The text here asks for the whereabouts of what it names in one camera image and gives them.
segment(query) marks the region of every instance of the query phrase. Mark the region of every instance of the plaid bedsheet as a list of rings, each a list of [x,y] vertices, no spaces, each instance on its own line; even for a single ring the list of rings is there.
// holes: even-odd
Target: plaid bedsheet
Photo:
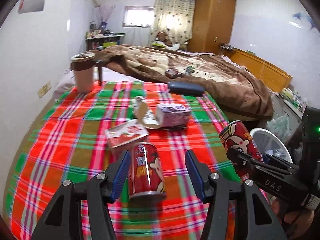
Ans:
[[[127,182],[121,197],[109,205],[118,239],[199,239],[208,209],[193,190],[184,155],[193,149],[199,161],[238,180],[219,132],[228,124],[215,101],[174,95],[166,84],[108,82],[87,95],[66,92],[30,136],[15,166],[5,201],[9,226],[18,239],[28,240],[53,194],[65,179],[81,182],[114,161],[105,129],[133,119],[131,99],[143,96],[151,109],[158,103],[179,103],[192,110],[188,129],[151,130],[148,140],[162,160],[167,199],[154,208],[133,207]],[[82,202],[84,239],[91,239],[87,203]],[[234,213],[229,212],[227,239],[233,237]]]

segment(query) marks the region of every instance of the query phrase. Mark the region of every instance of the food wrapper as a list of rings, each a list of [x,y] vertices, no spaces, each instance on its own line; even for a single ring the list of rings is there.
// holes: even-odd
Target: food wrapper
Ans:
[[[193,66],[188,66],[186,68],[186,76],[190,76],[191,73],[193,72],[194,67]]]
[[[149,132],[137,120],[133,119],[105,131],[109,147],[117,159],[123,150],[131,150],[136,142],[146,141]]]
[[[186,126],[191,111],[182,104],[158,104],[156,119],[162,128]]]
[[[157,104],[156,115],[142,96],[132,100],[134,116],[147,129],[185,127],[191,111],[182,104]]]
[[[175,79],[178,77],[184,77],[185,75],[183,73],[180,73],[175,68],[170,68],[165,71],[165,76],[171,79]]]

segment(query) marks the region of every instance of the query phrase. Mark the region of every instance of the window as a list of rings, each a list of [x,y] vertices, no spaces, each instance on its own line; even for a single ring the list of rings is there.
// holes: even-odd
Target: window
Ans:
[[[154,21],[154,8],[126,6],[122,27],[151,27]]]

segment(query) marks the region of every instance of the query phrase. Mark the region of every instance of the vase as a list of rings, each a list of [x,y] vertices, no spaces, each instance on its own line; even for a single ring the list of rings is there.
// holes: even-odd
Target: vase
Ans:
[[[103,33],[103,32],[105,31],[106,27],[107,27],[107,23],[102,22],[102,23],[100,24],[99,30],[101,31],[101,33]]]
[[[94,22],[90,22],[90,32],[93,32],[96,29],[96,24]]]

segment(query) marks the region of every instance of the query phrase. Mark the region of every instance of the wooden wardrobe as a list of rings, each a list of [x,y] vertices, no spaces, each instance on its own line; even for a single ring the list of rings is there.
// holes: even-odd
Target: wooden wardrobe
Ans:
[[[230,41],[235,10],[236,0],[196,0],[188,51],[218,54]]]

